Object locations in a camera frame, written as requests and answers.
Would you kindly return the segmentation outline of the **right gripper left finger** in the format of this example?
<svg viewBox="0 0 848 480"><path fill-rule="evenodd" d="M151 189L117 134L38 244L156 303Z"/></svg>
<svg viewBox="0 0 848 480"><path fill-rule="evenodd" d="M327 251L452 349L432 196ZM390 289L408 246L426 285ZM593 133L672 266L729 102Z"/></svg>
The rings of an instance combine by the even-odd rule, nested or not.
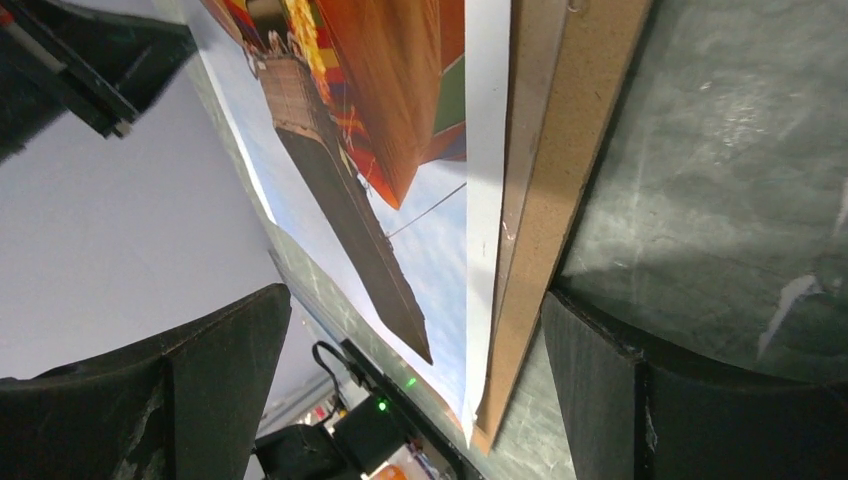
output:
<svg viewBox="0 0 848 480"><path fill-rule="evenodd" d="M116 350L1 382L5 479L240 479L291 316L268 285Z"/></svg>

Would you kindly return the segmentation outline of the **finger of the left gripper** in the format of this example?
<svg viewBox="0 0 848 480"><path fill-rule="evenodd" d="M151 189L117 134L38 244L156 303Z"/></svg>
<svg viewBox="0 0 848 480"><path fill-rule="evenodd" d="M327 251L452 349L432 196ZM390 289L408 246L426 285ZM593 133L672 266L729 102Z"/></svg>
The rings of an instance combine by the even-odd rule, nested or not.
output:
<svg viewBox="0 0 848 480"><path fill-rule="evenodd" d="M198 48L188 26L65 1L1 4L1 157L67 112L127 136Z"/></svg>

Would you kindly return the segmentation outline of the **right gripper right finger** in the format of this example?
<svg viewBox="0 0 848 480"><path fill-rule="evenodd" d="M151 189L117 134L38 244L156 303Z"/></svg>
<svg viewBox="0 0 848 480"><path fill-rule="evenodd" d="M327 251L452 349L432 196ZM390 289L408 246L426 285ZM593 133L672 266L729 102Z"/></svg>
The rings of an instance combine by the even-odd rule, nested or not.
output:
<svg viewBox="0 0 848 480"><path fill-rule="evenodd" d="M847 385L756 373L558 290L540 322L580 479L843 479Z"/></svg>

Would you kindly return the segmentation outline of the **hot air balloon photo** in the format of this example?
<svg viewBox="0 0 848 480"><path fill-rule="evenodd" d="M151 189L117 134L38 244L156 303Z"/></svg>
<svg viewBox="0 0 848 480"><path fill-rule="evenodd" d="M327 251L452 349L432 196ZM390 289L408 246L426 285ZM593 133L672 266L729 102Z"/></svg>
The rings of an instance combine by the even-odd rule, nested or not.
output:
<svg viewBox="0 0 848 480"><path fill-rule="evenodd" d="M508 1L183 1L267 218L471 437L505 167Z"/></svg>

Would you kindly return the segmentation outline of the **brown backing board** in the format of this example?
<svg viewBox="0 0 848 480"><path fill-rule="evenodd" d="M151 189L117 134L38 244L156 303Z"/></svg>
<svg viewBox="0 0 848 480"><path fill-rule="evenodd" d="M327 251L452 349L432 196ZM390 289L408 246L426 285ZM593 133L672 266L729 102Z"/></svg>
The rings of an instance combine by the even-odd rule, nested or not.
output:
<svg viewBox="0 0 848 480"><path fill-rule="evenodd" d="M517 1L487 385L472 437L488 454L650 10L647 1Z"/></svg>

